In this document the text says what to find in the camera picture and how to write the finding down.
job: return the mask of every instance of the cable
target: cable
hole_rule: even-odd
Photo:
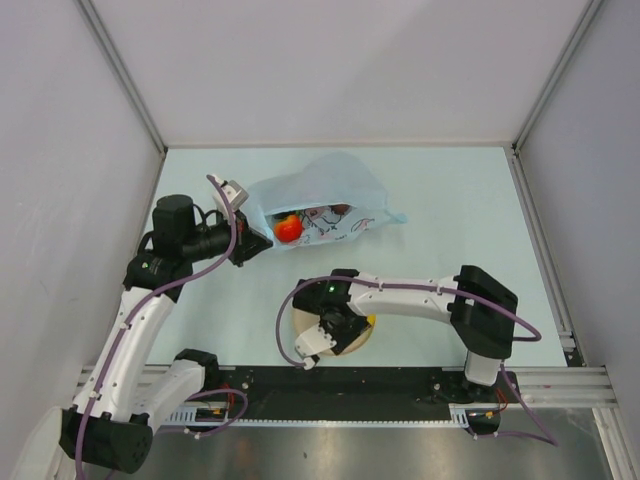
[[[496,393],[498,395],[498,400],[499,400],[498,404],[500,405],[500,410],[498,411],[498,413],[502,413],[509,406],[509,400],[507,399],[505,394],[502,393],[502,390],[500,390],[499,388],[496,388]]]
[[[240,390],[236,390],[235,388],[219,388],[217,390],[208,390],[206,392],[196,393],[195,395],[191,395],[187,400],[188,401],[196,400],[198,398],[210,397],[211,395],[218,395],[220,393],[230,393],[230,394],[233,394],[234,396],[238,395],[240,398],[242,398],[242,408],[240,409],[240,412],[238,412],[238,414],[232,419],[227,420],[219,427],[216,427],[207,432],[196,432],[195,434],[193,434],[193,432],[190,432],[188,429],[185,431],[184,428],[172,427],[172,428],[163,428],[159,430],[158,433],[186,433],[187,435],[192,434],[196,438],[204,438],[204,437],[210,437],[211,435],[215,435],[216,433],[225,431],[233,423],[239,420],[247,411],[247,408],[249,407],[249,399],[247,398],[247,395],[244,392]]]
[[[147,232],[142,236],[142,240],[140,240],[140,243],[138,244],[138,253],[143,253],[144,249],[147,248],[147,244],[149,243],[149,240],[151,240],[153,238],[153,232]]]
[[[198,214],[200,215],[200,225],[205,225],[207,223],[207,214],[204,213],[204,210],[200,208],[200,205],[193,204],[193,208],[198,210]]]
[[[167,283],[166,285],[156,288],[154,291],[146,295],[142,300],[140,300],[140,302],[138,302],[138,304],[135,307],[133,307],[131,312],[129,312],[129,315],[124,321],[124,325],[126,326],[131,325],[131,322],[133,321],[135,316],[138,314],[138,312],[140,312],[142,307],[152,298],[158,295],[161,295],[166,291],[171,290],[172,288],[180,287],[186,283],[189,283],[201,277],[204,277],[205,275],[207,275],[208,273],[211,273],[220,265],[222,265],[222,263],[225,260],[227,260],[227,258],[229,258],[231,253],[233,253],[233,249],[235,248],[236,240],[238,238],[236,217],[233,212],[233,208],[231,207],[231,204],[229,203],[229,200],[227,199],[226,194],[222,190],[222,187],[218,185],[215,178],[212,177],[211,175],[207,175],[207,180],[209,180],[211,184],[214,186],[214,188],[222,198],[222,202],[224,203],[225,209],[227,210],[229,225],[231,226],[231,240],[229,241],[229,247],[227,248],[226,252],[222,254],[222,256],[220,256],[214,263],[209,265],[207,268],[201,270],[198,273],[194,273],[193,275],[190,275],[188,277],[181,278],[180,280]],[[96,403],[96,398],[98,397],[100,390],[102,389],[102,384],[104,382],[104,379],[107,376],[109,367],[111,366],[111,363],[113,362],[113,359],[116,355],[118,346],[122,342],[122,338],[124,337],[127,331],[128,329],[122,329],[122,328],[119,329],[118,334],[116,335],[116,338],[113,341],[113,344],[111,344],[111,348],[109,349],[109,353],[107,354],[104,364],[102,365],[102,369],[98,374],[98,378],[96,379],[96,383],[94,385],[93,392],[92,392],[92,394],[95,396],[91,396],[89,398],[89,401],[87,402],[87,406],[85,407],[84,413],[82,414],[82,419],[80,420],[80,426],[78,428],[78,436],[76,440],[76,449],[75,449],[75,464],[76,464],[77,480],[86,480],[84,472],[82,471],[82,447],[84,445],[84,435],[85,435],[85,432],[87,431],[87,424],[89,423],[89,416],[91,415],[91,410],[93,410],[93,406]]]
[[[205,213],[204,214],[204,218],[208,219],[214,213],[219,214],[220,216],[222,216],[222,212],[220,210],[214,208],[213,210],[209,210],[207,213]]]
[[[229,385],[228,383],[223,383],[220,387],[231,388],[231,385]],[[229,410],[231,410],[233,406],[236,404],[236,396],[233,393],[230,393],[229,395],[227,395],[227,403],[229,404]]]
[[[534,440],[539,440],[541,442],[548,443],[549,445],[553,445],[554,447],[558,447],[560,445],[558,443],[558,440],[556,440],[556,438],[549,431],[549,429],[544,425],[544,423],[542,423],[542,420],[540,420],[540,417],[538,417],[538,415],[536,415],[536,413],[533,410],[531,410],[531,408],[529,408],[529,406],[522,399],[522,397],[520,396],[518,391],[511,384],[511,380],[509,379],[509,376],[507,375],[507,370],[504,368],[504,363],[502,363],[500,365],[500,373],[502,374],[502,378],[504,378],[504,381],[506,382],[507,387],[509,387],[509,390],[511,390],[511,393],[513,394],[513,396],[516,397],[516,399],[518,400],[518,403],[520,405],[522,405],[522,408],[524,409],[524,411],[527,413],[527,415],[529,415],[529,418],[531,418],[531,420],[533,420],[533,423],[536,424],[536,426],[542,431],[542,433],[544,433],[545,436],[541,437],[540,435],[535,435],[533,433],[511,432],[511,431],[495,432],[495,433],[488,434],[488,435],[478,435],[471,429],[471,427],[466,429],[467,432],[469,432],[471,435],[473,435],[474,439],[477,439],[477,438],[498,438],[498,437],[532,438]]]
[[[282,323],[282,316],[284,315],[284,311],[287,308],[287,304],[289,303],[289,301],[298,292],[300,292],[304,288],[308,287],[309,285],[313,285],[314,283],[324,282],[324,281],[350,282],[350,283],[355,283],[357,285],[364,285],[365,287],[377,288],[377,289],[380,289],[380,290],[384,290],[385,288],[398,289],[398,290],[423,290],[423,291],[426,291],[426,292],[436,292],[436,291],[439,290],[442,293],[447,293],[447,294],[451,294],[451,295],[456,295],[456,296],[468,298],[468,299],[473,300],[475,302],[481,303],[482,305],[485,305],[485,306],[495,310],[499,314],[504,315],[505,317],[509,318],[514,323],[517,323],[518,325],[524,327],[526,330],[531,332],[531,334],[533,335],[532,337],[514,337],[513,341],[515,341],[515,342],[538,342],[538,341],[540,341],[542,339],[542,334],[533,325],[531,325],[530,323],[524,321],[522,318],[518,317],[515,313],[510,312],[506,308],[504,308],[504,307],[502,307],[502,306],[500,306],[500,305],[498,305],[498,304],[496,304],[496,303],[494,303],[494,302],[492,302],[490,300],[487,300],[486,298],[482,298],[482,297],[480,297],[478,295],[475,295],[475,294],[470,293],[470,292],[466,292],[464,290],[457,290],[455,288],[446,288],[446,287],[442,287],[442,288],[438,289],[438,287],[436,287],[435,285],[423,285],[423,284],[419,284],[419,283],[382,283],[382,284],[378,284],[376,282],[370,282],[370,281],[367,281],[367,280],[361,280],[359,278],[343,277],[343,276],[337,276],[337,275],[326,275],[326,276],[323,276],[323,277],[311,278],[309,280],[306,280],[306,281],[302,282],[300,285],[296,286],[296,288],[291,290],[291,292],[289,292],[289,294],[285,297],[285,299],[282,302],[282,305],[280,305],[280,310],[278,310],[278,315],[276,317],[276,343],[278,345],[278,350],[280,351],[280,355],[282,355],[282,357],[288,363],[293,365],[294,367],[304,367],[304,363],[303,362],[298,362],[298,361],[292,359],[284,351],[284,347],[282,345],[282,339],[280,338],[280,324]]]
[[[448,396],[446,393],[442,393],[442,392],[437,391],[433,387],[431,388],[431,393],[433,395],[435,395],[436,397],[440,397],[440,398],[442,398],[443,400],[445,400],[445,401],[447,401],[449,403],[456,403],[458,405],[470,405],[470,404],[474,403],[474,400],[472,400],[472,399],[466,399],[466,400],[455,399],[453,397]]]

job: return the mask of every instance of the plastic bag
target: plastic bag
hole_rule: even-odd
[[[342,152],[321,157],[299,173],[258,182],[247,191],[243,211],[249,225],[273,241],[274,248],[353,240],[366,230],[407,222],[405,215],[389,211],[387,191],[369,169]],[[287,215],[296,215],[304,230],[296,240],[282,243],[274,228]]]

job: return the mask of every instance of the light blue table surface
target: light blue table surface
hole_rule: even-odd
[[[519,297],[518,314],[538,343],[514,345],[511,366],[565,366],[562,348],[504,151],[500,148],[246,148],[170,150],[156,199],[172,193],[214,207],[216,173],[243,186],[292,173],[334,151],[365,162],[409,223],[363,233],[354,242],[267,251],[243,268],[226,262],[187,285],[147,363],[170,363],[183,348],[206,350],[224,365],[286,365],[276,348],[278,308],[299,278],[356,268],[379,276],[440,278],[463,264],[482,267]],[[151,228],[149,219],[147,228]],[[208,264],[201,262],[196,270]],[[516,327],[516,335],[525,334]],[[290,355],[287,313],[282,338]],[[450,326],[420,318],[378,317],[358,351],[322,365],[461,366],[466,350]]]

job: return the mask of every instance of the tomato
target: tomato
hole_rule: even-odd
[[[300,238],[304,227],[297,215],[289,215],[284,220],[276,223],[273,233],[282,243],[290,243]]]

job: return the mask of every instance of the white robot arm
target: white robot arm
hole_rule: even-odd
[[[472,384],[494,385],[500,364],[511,355],[513,321],[450,293],[474,293],[515,313],[517,297],[478,267],[464,266],[460,274],[437,281],[380,278],[340,269],[332,276],[353,281],[318,282],[293,299],[294,308],[319,316],[319,322],[295,341],[306,369],[317,364],[322,352],[339,355],[371,328],[367,317],[379,314],[422,317],[453,326],[469,350],[465,376]]]
[[[207,225],[208,214],[201,210],[202,222],[196,224],[193,200],[186,195],[158,200],[152,213],[153,231],[145,234],[129,262],[117,318],[98,362],[73,406],[63,410],[60,445],[71,458],[75,458],[83,430],[83,461],[133,473],[144,462],[164,420],[191,395],[220,386],[215,355],[184,350],[159,380],[142,393],[136,392],[153,342],[177,303],[182,285],[193,274],[192,264],[227,252],[230,222],[235,222],[237,232],[228,257],[234,265],[242,266],[272,246],[250,228],[238,210],[247,198],[246,191],[233,181],[215,176],[212,180],[217,186],[217,210],[209,213],[216,213],[215,225]],[[151,249],[147,248],[149,240]],[[166,291],[140,308],[156,289]],[[86,425],[81,427],[83,417]]]

